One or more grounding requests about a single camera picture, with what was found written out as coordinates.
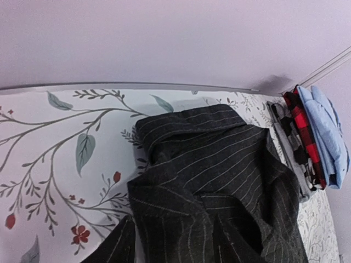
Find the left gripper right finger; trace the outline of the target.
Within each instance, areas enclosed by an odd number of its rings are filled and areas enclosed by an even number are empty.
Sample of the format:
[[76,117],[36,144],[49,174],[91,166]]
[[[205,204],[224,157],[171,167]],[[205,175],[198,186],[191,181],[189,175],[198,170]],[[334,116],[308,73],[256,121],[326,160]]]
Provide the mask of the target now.
[[266,262],[244,240],[239,231],[219,216],[215,217],[215,262]]

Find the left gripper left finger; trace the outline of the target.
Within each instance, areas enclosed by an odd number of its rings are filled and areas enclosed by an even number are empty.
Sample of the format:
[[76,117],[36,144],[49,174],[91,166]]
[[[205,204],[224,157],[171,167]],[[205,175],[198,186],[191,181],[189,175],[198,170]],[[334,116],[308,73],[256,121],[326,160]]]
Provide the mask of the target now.
[[125,216],[102,244],[87,257],[87,263],[134,263],[135,224]]

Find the black pinstriped long sleeve shirt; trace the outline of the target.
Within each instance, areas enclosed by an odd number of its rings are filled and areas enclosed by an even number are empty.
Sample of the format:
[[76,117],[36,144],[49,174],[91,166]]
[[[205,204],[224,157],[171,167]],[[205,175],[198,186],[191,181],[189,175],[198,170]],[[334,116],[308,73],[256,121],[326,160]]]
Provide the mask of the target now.
[[268,129],[227,105],[152,116],[135,128],[149,166],[127,187],[146,262],[215,262],[216,216],[266,262],[307,262],[299,182]]

